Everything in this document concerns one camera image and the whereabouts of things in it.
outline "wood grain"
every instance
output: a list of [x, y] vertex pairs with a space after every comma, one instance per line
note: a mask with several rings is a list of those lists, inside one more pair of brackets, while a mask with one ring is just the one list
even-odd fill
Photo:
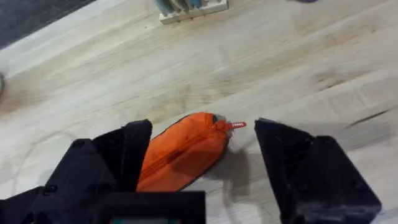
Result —
[[398, 2], [229, 0], [163, 26], [150, 1], [99, 0], [0, 51], [0, 197], [43, 184], [76, 138], [195, 111], [245, 121], [188, 190], [209, 223], [279, 223], [254, 120], [337, 138], [398, 220]]

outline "screw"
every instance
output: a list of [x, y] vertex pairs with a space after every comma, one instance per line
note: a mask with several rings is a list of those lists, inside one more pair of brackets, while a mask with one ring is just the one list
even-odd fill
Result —
[[362, 181], [356, 180], [353, 182], [354, 188], [358, 191], [365, 190], [365, 184]]
[[81, 139], [77, 139], [76, 141], [74, 141], [72, 143], [72, 147], [82, 147], [84, 145], [85, 145], [85, 142], [84, 142], [84, 140], [81, 140]]
[[326, 138], [323, 140], [323, 142], [326, 143], [326, 144], [332, 144], [332, 143], [335, 142], [335, 140], [334, 140], [332, 137], [326, 137]]
[[29, 214], [27, 214], [26, 218], [25, 218], [25, 223], [26, 224], [35, 224], [36, 223], [36, 216], [34, 213], [30, 212]]
[[43, 195], [49, 196], [50, 194], [55, 193], [58, 190], [56, 185], [48, 185], [44, 188]]
[[301, 183], [297, 186], [297, 189], [301, 192], [306, 192], [309, 190], [309, 187], [307, 184]]

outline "zipper pull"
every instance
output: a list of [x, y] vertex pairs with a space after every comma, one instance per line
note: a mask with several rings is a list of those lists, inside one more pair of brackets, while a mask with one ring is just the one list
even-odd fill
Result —
[[246, 127], [246, 122], [227, 123], [229, 129], [238, 129]]
[[232, 129], [244, 128], [246, 127], [246, 123], [245, 122], [227, 123], [226, 121], [221, 120], [214, 123], [213, 127], [219, 131], [228, 132]]

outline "blue object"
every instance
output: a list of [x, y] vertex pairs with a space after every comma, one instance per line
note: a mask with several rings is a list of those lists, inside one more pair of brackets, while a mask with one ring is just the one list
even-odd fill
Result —
[[190, 2], [197, 8], [201, 7], [201, 0], [190, 0]]
[[169, 0], [155, 0], [155, 3], [162, 12], [162, 14], [165, 16], [174, 12]]

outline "zipper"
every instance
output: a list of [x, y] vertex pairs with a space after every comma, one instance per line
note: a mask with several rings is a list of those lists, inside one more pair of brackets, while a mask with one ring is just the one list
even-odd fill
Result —
[[176, 150], [174, 150], [169, 155], [164, 156], [163, 158], [159, 159], [157, 162], [151, 164], [148, 168], [146, 168], [146, 170], [144, 172], [141, 172], [139, 180], [146, 179], [148, 176], [153, 174], [153, 170], [156, 170], [159, 167], [166, 165], [169, 160], [178, 158], [181, 155], [183, 148], [185, 148], [187, 145], [191, 144], [192, 142], [197, 141], [200, 138], [203, 138], [204, 134], [209, 133], [210, 131], [214, 131], [214, 130], [222, 132], [223, 134], [226, 134], [226, 132], [228, 132], [231, 129], [237, 129], [237, 128], [243, 128], [243, 127], [246, 127], [245, 122], [227, 123], [225, 121], [217, 121], [217, 122], [213, 123], [209, 127], [209, 129], [207, 129], [206, 131], [201, 132], [194, 138], [191, 138], [190, 140], [188, 140], [187, 142], [185, 142], [184, 144], [182, 144], [181, 146], [176, 148]]

